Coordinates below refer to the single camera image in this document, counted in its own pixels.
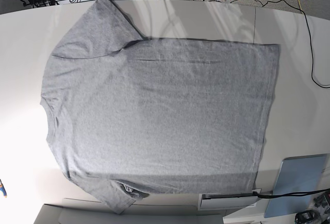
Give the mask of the orange blue hand tool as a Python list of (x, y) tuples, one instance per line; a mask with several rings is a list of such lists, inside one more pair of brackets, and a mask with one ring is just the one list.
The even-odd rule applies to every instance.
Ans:
[(7, 193), (6, 193), (6, 190), (5, 190), (5, 187), (2, 183), (2, 181), (0, 180), (0, 192), (3, 194), (3, 196), (6, 198), (7, 197)]

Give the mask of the blue-grey flat board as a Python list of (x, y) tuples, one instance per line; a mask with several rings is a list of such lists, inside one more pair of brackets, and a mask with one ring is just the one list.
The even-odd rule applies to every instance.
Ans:
[[(315, 191), (327, 159), (326, 154), (290, 157), (282, 161), (274, 195)], [(264, 218), (295, 214), (307, 209), (310, 196), (280, 197), (269, 200)]]

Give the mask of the grey T-shirt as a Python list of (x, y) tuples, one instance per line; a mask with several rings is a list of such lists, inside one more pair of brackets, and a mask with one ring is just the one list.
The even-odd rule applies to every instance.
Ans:
[(279, 58), (277, 44), (147, 39), (97, 0), (47, 61), (47, 143), (118, 214), (148, 194), (249, 193)]

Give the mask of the black device bottom right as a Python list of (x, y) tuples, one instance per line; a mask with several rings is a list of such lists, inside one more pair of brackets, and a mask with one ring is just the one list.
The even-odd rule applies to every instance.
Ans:
[(318, 224), (321, 223), (320, 214), (314, 210), (306, 210), (295, 215), (295, 224)]

